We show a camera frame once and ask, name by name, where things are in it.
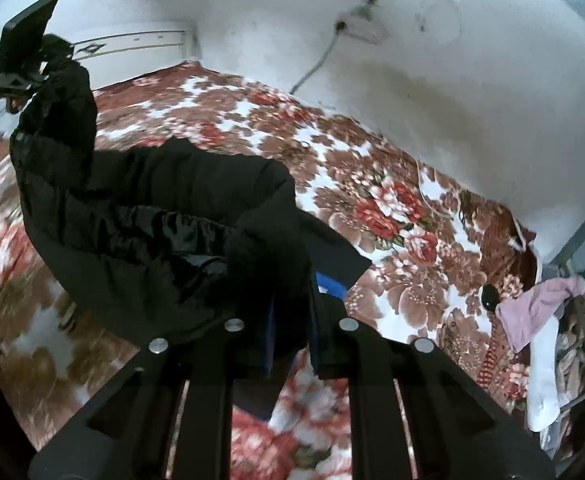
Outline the blue black hooded jacket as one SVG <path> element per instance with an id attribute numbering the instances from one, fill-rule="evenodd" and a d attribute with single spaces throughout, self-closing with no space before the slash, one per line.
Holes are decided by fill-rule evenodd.
<path id="1" fill-rule="evenodd" d="M 136 346 L 240 318 L 252 338 L 232 352 L 251 374 L 234 401 L 269 419 L 317 289 L 346 295 L 369 260 L 298 208 L 281 162 L 174 138 L 96 150 L 96 119 L 87 70 L 48 64 L 10 139 L 32 245 L 78 306 Z"/>

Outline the white headboard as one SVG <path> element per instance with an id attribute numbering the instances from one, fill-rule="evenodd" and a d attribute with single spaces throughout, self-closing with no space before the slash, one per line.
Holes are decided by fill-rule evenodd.
<path id="1" fill-rule="evenodd" d="M 90 73 L 92 89 L 154 73 L 192 56 L 192 37 L 183 29 L 96 37 L 77 42 L 73 51 L 76 62 Z"/>

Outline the white sock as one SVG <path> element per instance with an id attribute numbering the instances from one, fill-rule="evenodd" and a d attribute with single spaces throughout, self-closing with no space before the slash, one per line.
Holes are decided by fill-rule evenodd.
<path id="1" fill-rule="evenodd" d="M 561 408 L 556 385 L 556 344 L 559 322 L 555 316 L 530 341 L 527 426 L 541 432 L 558 418 Z"/>

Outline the pink cloth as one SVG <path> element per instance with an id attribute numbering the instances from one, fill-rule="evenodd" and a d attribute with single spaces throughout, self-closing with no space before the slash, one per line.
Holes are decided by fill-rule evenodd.
<path id="1" fill-rule="evenodd" d="M 526 290 L 517 298 L 501 301 L 495 315 L 501 322 L 514 353 L 521 352 L 568 299 L 585 294 L 585 279 L 577 274 L 550 278 Z"/>

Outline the floral bed blanket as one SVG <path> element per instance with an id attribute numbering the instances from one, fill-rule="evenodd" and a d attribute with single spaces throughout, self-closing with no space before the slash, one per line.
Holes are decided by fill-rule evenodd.
<path id="1" fill-rule="evenodd" d="M 340 299 L 350 318 L 386 339 L 431 340 L 532 437 L 517 411 L 523 367 L 495 309 L 535 282 L 537 263 L 532 234 L 507 208 L 352 118 L 197 63 L 91 91 L 96 150 L 174 138 L 281 162 L 298 208 L 370 263 L 346 295 L 326 286 L 317 295 Z M 32 479 L 34 456 L 148 346 L 78 306 L 28 237 L 10 139 L 29 103 L 0 115 L 0 479 Z M 227 479 L 355 479 L 347 380 L 317 375 L 317 297 L 310 320 L 269 419 L 235 404 L 236 384 L 251 372 L 232 350 L 252 331 L 245 325 L 233 344 Z"/>

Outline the white power strip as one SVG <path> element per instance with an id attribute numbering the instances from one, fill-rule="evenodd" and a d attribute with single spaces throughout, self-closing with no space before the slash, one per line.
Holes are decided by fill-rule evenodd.
<path id="1" fill-rule="evenodd" d="M 378 21 L 361 18 L 361 16 L 350 13 L 341 13 L 338 22 L 345 24 L 343 33 L 346 36 L 355 38 L 368 44 L 381 44 L 389 37 L 385 26 Z"/>

